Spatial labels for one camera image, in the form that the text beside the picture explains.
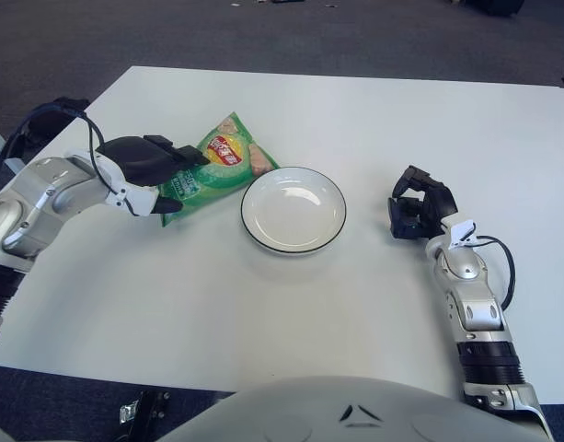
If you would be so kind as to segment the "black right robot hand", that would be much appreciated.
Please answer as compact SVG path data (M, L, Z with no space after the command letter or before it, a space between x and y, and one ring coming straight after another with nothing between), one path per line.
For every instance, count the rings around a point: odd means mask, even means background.
M390 232L400 239L441 236L441 220L458 211L449 188L412 165L398 179L387 207Z

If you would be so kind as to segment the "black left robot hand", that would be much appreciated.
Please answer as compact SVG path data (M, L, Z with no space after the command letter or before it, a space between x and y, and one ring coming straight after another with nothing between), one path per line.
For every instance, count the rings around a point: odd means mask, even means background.
M113 206L134 216L165 215L183 203L162 196L159 187L177 173L209 164L200 150L175 148L161 135L123 136L89 147L87 159L97 179L96 204Z

